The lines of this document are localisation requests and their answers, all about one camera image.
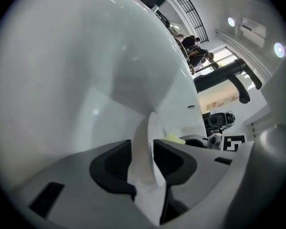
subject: ceiling light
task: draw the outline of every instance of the ceiling light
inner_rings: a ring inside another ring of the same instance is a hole
[[[285,50],[284,50],[284,47],[282,46],[282,44],[277,42],[274,45],[274,50],[275,50],[277,57],[283,58],[285,56]]]
[[[235,26],[235,22],[234,22],[234,20],[232,18],[228,18],[228,23],[231,26]]]

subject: metal railing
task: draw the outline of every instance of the metal railing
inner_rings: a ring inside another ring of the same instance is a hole
[[[191,21],[193,27],[196,30],[197,36],[200,38],[200,43],[208,42],[208,36],[206,34],[204,24],[202,23],[194,5],[191,0],[177,0],[181,5],[185,13],[187,14],[189,20]]]

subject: window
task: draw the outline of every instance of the window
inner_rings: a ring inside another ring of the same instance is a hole
[[[213,53],[214,54],[214,61],[220,66],[225,66],[231,62],[233,62],[234,60],[236,60],[238,57],[232,53],[230,50],[228,50],[227,48],[222,48],[216,52]],[[210,64],[210,62],[207,60],[204,64],[203,67],[201,67],[202,70],[200,69],[195,69],[198,72],[193,76],[193,78],[196,78],[199,75],[205,75],[205,74],[209,74],[210,72],[214,71],[213,67],[207,67]],[[242,72],[243,76],[245,78],[249,77],[245,72]]]

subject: yellow object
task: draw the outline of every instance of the yellow object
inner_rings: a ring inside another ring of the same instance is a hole
[[[174,142],[174,143],[180,143],[180,144],[185,144],[185,141],[176,137],[175,134],[173,133],[169,133],[168,135],[166,135],[165,138],[163,138],[164,140],[167,140],[167,141],[171,141],[171,142]]]

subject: black slot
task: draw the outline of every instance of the black slot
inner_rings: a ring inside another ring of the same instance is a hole
[[[229,158],[222,158],[222,157],[217,157],[214,159],[215,162],[222,163],[225,165],[230,165],[232,163],[232,160]]]
[[[46,218],[65,185],[50,182],[31,203],[30,209]]]

